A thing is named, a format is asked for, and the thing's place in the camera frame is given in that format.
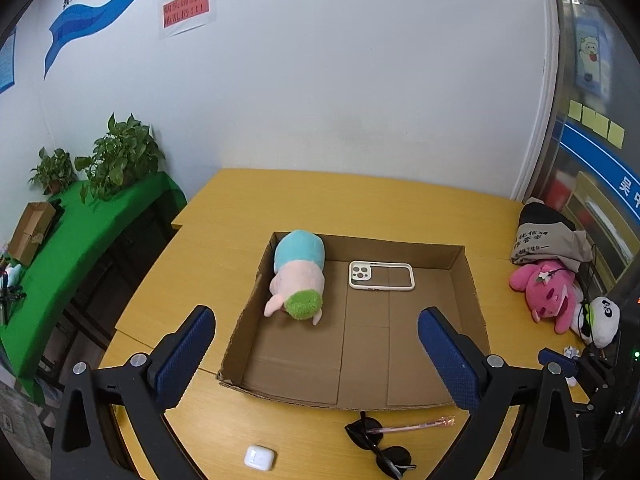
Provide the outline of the shallow brown cardboard box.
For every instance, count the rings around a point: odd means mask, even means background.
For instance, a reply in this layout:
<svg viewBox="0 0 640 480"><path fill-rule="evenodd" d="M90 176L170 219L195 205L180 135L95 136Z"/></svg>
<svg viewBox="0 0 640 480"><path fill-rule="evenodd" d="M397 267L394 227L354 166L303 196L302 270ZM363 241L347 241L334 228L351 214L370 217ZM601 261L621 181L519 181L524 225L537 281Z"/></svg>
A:
<svg viewBox="0 0 640 480"><path fill-rule="evenodd" d="M285 312L270 318L273 256L284 237L272 233L255 284L221 362L221 385L273 401L338 410L414 410L450 403L450 395L418 337L418 316L439 308L449 323L489 353L465 249L337 235L326 248L319 324ZM411 292L352 289L352 261L409 263Z"/></svg>

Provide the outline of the yellow sticky note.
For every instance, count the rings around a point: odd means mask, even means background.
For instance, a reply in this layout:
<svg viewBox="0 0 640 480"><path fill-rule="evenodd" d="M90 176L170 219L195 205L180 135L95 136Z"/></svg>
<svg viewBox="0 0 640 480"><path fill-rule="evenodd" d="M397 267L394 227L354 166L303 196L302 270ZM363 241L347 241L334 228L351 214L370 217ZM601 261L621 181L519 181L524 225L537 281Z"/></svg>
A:
<svg viewBox="0 0 640 480"><path fill-rule="evenodd" d="M608 124L608 142L621 150L623 148L625 139L625 129L616 124L616 122L610 122Z"/></svg>
<svg viewBox="0 0 640 480"><path fill-rule="evenodd" d="M582 120L582 103L570 100L570 108L568 109L568 117L580 122Z"/></svg>
<svg viewBox="0 0 640 480"><path fill-rule="evenodd" d="M602 138L608 137L608 124L610 121L604 115L596 112L588 106L582 108L582 124L597 133Z"/></svg>

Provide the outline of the grey black cloth bag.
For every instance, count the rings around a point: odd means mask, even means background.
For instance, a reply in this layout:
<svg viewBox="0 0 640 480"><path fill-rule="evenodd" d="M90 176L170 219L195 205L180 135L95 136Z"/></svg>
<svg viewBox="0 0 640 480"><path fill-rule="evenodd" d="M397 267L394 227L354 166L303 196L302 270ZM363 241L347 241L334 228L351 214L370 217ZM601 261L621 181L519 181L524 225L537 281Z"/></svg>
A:
<svg viewBox="0 0 640 480"><path fill-rule="evenodd" d="M564 214L531 197L523 206L510 260L517 266L542 260L558 260L568 270L579 271L593 260L587 233L578 230Z"/></svg>

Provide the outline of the blue wave wall decal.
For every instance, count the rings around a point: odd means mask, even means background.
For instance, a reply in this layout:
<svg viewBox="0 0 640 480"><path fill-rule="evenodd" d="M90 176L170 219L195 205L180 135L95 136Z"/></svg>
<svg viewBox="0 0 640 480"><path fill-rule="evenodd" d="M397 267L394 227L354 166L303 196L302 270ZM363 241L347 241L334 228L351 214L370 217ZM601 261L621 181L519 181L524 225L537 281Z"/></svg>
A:
<svg viewBox="0 0 640 480"><path fill-rule="evenodd" d="M55 59L71 41L87 37L116 21L134 0L108 0L102 6L72 4L51 24L52 44L43 60L43 78L47 78Z"/></svg>

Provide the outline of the blue poster on left wall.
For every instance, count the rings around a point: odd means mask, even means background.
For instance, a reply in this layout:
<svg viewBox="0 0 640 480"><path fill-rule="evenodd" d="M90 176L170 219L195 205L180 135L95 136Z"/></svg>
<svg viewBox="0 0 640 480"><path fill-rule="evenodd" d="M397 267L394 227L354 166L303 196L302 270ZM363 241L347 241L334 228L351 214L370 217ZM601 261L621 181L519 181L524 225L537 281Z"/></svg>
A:
<svg viewBox="0 0 640 480"><path fill-rule="evenodd" d="M12 29L0 50L0 93L15 84L15 38L16 30Z"/></svg>

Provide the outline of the pink pen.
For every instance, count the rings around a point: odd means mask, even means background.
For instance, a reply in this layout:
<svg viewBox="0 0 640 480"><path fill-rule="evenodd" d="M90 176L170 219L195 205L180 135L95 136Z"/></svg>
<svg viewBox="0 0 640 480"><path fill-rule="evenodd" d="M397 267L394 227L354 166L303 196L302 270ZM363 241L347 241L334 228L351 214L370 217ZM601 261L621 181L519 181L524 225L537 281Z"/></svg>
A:
<svg viewBox="0 0 640 480"><path fill-rule="evenodd" d="M439 417L438 419L430 420L429 422L420 422L420 424L405 425L405 426L393 426L393 427L381 427L367 429L367 434L398 434L398 432L416 431L430 428L451 427L456 423L454 416Z"/></svg>

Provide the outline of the red white wall notice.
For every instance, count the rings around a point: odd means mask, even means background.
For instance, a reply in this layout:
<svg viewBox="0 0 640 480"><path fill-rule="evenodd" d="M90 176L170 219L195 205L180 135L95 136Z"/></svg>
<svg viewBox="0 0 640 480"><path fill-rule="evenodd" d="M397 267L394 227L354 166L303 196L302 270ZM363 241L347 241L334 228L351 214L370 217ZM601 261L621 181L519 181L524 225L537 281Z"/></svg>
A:
<svg viewBox="0 0 640 480"><path fill-rule="evenodd" d="M217 0L162 0L158 16L160 40L178 36L215 21Z"/></svg>

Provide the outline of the blue pink green plush toy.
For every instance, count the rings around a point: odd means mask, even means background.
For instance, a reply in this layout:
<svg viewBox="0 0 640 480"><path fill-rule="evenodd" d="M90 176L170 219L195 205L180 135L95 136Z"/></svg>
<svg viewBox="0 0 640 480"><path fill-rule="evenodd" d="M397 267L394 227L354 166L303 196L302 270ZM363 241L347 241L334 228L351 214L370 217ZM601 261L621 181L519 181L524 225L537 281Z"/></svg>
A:
<svg viewBox="0 0 640 480"><path fill-rule="evenodd" d="M318 235L304 230L286 234L274 250L274 277L265 317L285 311L296 321L310 321L316 326L323 314L325 261L326 252Z"/></svg>

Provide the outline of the cartoon sheep poster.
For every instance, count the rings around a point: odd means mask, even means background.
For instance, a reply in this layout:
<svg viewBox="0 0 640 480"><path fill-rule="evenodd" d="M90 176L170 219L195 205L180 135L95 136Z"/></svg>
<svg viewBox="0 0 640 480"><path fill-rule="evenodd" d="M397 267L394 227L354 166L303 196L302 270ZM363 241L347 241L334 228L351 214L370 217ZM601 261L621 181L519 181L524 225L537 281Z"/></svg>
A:
<svg viewBox="0 0 640 480"><path fill-rule="evenodd" d="M596 6L574 6L576 78L579 88L607 103L611 99L612 27Z"/></svg>

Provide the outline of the small brown cardboard box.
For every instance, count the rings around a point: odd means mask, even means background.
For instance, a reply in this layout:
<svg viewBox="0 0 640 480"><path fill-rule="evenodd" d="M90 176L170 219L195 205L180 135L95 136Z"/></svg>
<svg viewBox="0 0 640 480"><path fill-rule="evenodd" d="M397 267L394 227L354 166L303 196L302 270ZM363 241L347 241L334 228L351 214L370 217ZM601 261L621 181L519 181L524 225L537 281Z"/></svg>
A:
<svg viewBox="0 0 640 480"><path fill-rule="evenodd" d="M30 266L55 216L49 202L28 203L8 245L9 255L22 266Z"/></svg>

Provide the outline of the white earbuds case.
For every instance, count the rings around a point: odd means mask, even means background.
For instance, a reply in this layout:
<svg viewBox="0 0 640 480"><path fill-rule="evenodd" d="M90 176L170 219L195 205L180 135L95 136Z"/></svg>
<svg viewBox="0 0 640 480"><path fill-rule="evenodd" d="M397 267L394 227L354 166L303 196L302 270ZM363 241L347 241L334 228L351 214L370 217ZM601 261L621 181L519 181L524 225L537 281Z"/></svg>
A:
<svg viewBox="0 0 640 480"><path fill-rule="evenodd" d="M277 453L271 448L252 444L245 452L244 465L250 469L270 471L276 462L276 458Z"/></svg>

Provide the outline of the white clear phone case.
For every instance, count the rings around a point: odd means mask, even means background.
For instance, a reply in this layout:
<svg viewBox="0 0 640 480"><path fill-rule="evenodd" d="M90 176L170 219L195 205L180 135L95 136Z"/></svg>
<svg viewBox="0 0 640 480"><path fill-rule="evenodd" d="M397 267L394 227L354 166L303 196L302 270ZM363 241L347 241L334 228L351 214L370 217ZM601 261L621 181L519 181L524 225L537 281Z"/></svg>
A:
<svg viewBox="0 0 640 480"><path fill-rule="evenodd" d="M355 260L349 263L348 284L371 292L411 292L416 279L409 263Z"/></svg>

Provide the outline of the panda plush toy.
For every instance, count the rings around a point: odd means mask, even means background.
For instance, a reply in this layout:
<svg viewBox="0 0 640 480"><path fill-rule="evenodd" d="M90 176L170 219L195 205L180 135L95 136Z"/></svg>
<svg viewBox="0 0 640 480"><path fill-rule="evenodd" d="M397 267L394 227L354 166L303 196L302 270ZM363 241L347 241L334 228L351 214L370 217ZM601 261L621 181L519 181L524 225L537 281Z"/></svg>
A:
<svg viewBox="0 0 640 480"><path fill-rule="evenodd" d="M620 307L608 297L600 296L576 308L570 329L585 343L604 349L614 339L620 326Z"/></svg>

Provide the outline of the small potted green plant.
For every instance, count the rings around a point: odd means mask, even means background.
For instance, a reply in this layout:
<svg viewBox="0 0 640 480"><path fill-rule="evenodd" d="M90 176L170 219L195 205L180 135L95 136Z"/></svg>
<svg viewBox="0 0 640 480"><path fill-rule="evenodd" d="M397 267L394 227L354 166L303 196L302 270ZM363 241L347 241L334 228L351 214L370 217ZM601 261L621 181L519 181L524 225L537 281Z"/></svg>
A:
<svg viewBox="0 0 640 480"><path fill-rule="evenodd" d="M60 194L77 181L69 152L56 148L49 154L45 148L40 148L38 156L39 164L32 168L28 183L39 185L44 195Z"/></svg>

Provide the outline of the large potted green plant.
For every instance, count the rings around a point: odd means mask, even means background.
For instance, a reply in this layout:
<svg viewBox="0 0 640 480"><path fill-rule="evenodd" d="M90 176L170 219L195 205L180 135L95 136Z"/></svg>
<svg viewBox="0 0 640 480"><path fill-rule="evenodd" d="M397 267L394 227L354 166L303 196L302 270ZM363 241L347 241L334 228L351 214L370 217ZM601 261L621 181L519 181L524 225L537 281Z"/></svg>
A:
<svg viewBox="0 0 640 480"><path fill-rule="evenodd" d="M75 170L86 176L80 200L110 200L124 188L156 174L164 159L150 125L134 115L119 122L111 114L106 133L94 141L92 153L74 160Z"/></svg>

